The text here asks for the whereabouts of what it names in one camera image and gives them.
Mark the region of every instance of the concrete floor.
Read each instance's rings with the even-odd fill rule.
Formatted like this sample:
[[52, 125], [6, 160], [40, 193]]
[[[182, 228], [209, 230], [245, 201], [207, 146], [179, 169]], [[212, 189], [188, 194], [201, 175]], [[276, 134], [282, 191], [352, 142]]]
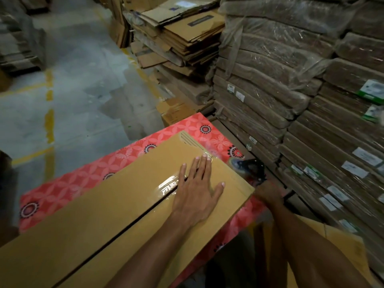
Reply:
[[111, 40], [110, 15], [92, 0], [53, 0], [34, 16], [47, 69], [0, 93], [0, 149], [18, 173], [14, 225], [23, 193], [164, 127], [164, 92]]

